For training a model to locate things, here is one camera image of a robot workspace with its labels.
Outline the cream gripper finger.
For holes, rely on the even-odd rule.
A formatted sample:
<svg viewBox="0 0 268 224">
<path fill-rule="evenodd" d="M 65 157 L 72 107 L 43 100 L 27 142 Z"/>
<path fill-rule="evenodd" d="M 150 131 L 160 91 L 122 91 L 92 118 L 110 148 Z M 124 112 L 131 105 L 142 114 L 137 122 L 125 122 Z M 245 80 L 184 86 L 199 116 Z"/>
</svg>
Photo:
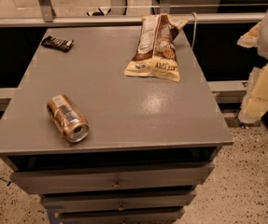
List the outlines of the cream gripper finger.
<svg viewBox="0 0 268 224">
<path fill-rule="evenodd" d="M 256 48 L 258 45 L 258 36 L 261 23 L 255 24 L 248 32 L 243 34 L 237 41 L 237 45 L 243 48 Z"/>
<path fill-rule="evenodd" d="M 254 124 L 268 111 L 268 63 L 263 68 L 254 67 L 247 81 L 247 93 L 243 98 L 238 119 Z"/>
</svg>

